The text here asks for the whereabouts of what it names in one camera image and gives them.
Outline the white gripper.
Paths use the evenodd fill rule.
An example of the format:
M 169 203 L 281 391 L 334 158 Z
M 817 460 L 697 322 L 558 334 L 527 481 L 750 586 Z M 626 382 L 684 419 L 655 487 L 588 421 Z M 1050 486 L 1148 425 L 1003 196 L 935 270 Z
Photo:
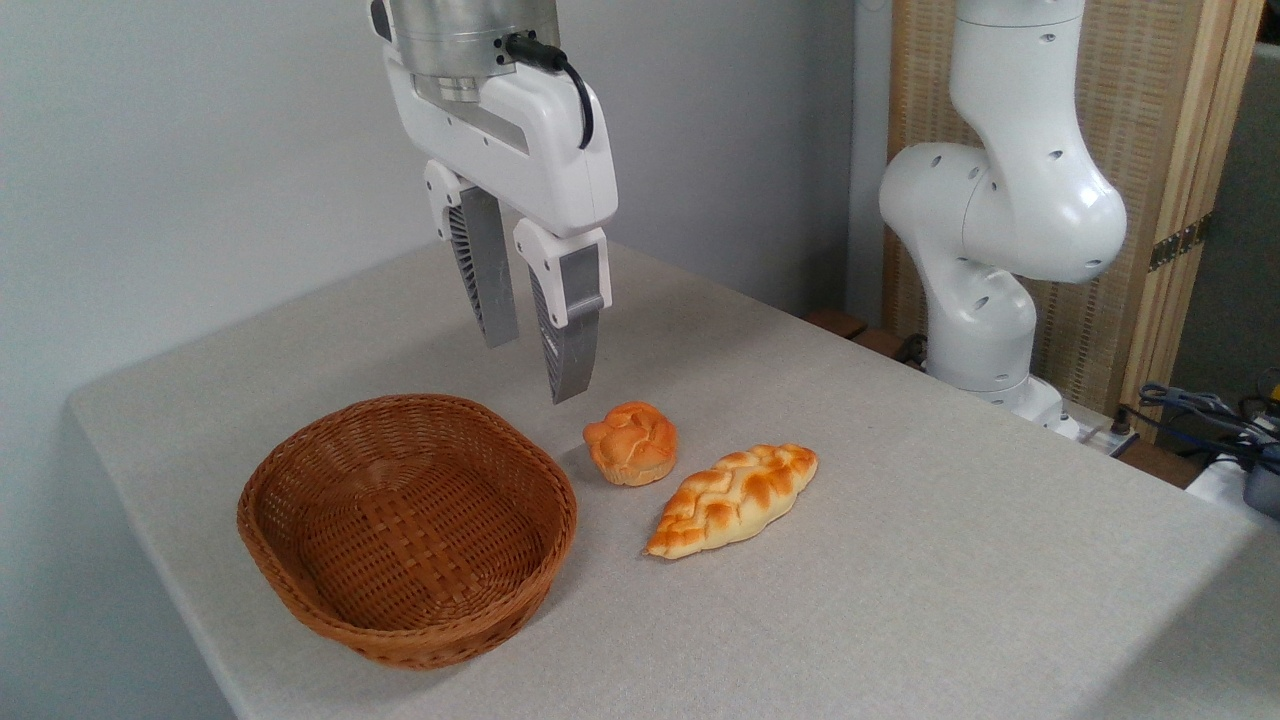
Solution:
M 520 65 L 484 79 L 476 102 L 454 102 L 390 46 L 383 56 L 404 131 L 431 159 L 424 170 L 431 219 L 486 346 L 518 338 L 500 200 L 545 228 L 524 218 L 515 242 L 529 266 L 552 402 L 585 392 L 600 314 L 612 305 L 605 233 L 595 228 L 618 208 L 600 104 L 591 100 L 595 129 L 580 149 L 580 97 L 564 76 Z

